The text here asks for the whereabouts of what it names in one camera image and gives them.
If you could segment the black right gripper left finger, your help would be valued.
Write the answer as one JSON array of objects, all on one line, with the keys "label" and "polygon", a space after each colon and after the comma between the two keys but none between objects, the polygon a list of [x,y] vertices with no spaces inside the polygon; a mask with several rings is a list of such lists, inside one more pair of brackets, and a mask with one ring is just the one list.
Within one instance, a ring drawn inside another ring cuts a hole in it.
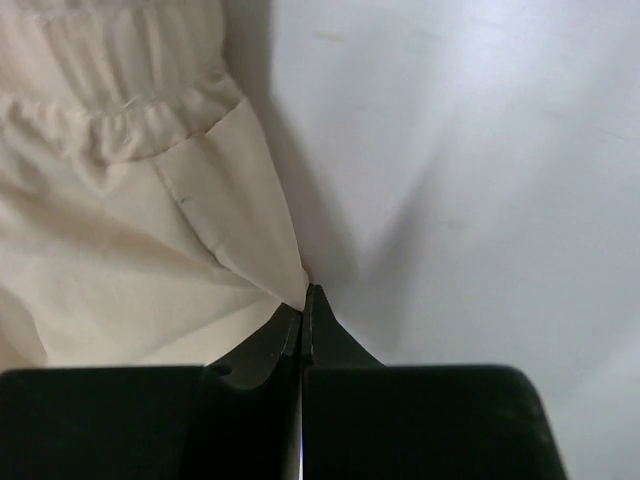
[{"label": "black right gripper left finger", "polygon": [[295,479],[302,316],[204,366],[20,369],[1,377],[5,479]]}]

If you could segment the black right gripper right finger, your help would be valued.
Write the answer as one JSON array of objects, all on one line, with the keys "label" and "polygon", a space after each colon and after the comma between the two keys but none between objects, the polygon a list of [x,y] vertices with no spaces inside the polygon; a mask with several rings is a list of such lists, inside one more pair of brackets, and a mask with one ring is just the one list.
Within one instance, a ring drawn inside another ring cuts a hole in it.
[{"label": "black right gripper right finger", "polygon": [[563,479],[543,403],[501,365],[387,366],[318,285],[303,311],[307,479]]}]

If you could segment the beige trousers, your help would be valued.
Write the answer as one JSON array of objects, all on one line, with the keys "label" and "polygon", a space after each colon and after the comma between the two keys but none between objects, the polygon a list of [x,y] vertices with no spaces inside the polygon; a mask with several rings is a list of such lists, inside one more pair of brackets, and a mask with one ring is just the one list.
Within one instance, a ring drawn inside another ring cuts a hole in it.
[{"label": "beige trousers", "polygon": [[218,1],[1,5],[1,366],[207,364],[308,285]]}]

